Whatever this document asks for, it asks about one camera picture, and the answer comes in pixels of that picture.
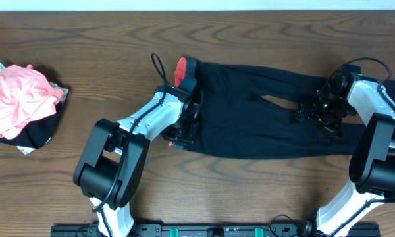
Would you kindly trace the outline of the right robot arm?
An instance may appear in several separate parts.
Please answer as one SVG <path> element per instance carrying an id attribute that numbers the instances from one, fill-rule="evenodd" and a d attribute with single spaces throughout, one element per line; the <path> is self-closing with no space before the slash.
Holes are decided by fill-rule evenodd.
<path id="1" fill-rule="evenodd" d="M 387 82 L 362 74 L 348 61 L 298 105 L 295 122 L 311 119 L 335 135 L 341 135 L 348 115 L 359 115 L 365 124 L 350 160 L 349 181 L 317 210 L 302 236 L 376 235 L 377 229 L 358 227 L 358 221 L 380 205 L 395 203 L 395 102 L 386 92 Z"/>

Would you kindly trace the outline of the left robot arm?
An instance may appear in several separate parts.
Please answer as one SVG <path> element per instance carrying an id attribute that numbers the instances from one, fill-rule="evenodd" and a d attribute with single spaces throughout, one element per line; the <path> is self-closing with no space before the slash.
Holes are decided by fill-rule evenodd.
<path id="1" fill-rule="evenodd" d="M 203 92 L 185 77 L 177 86 L 159 86 L 152 100 L 129 117 L 96 122 L 74 171 L 73 182 L 89 197 L 101 236 L 127 236 L 130 214 L 152 140 L 162 136 L 174 147 L 195 142 Z"/>

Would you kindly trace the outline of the black leggings red waistband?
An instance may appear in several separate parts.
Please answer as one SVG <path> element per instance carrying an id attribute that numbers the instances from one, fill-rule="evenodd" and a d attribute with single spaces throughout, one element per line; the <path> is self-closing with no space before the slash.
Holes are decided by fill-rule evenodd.
<path id="1" fill-rule="evenodd" d="M 236 159 L 353 155 L 365 131 L 359 115 L 342 119 L 341 135 L 310 119 L 294 122 L 298 105 L 330 77 L 183 57 L 174 72 L 176 86 L 187 76 L 197 80 L 203 105 L 196 141 L 186 151 Z M 384 86 L 395 102 L 395 81 Z"/>

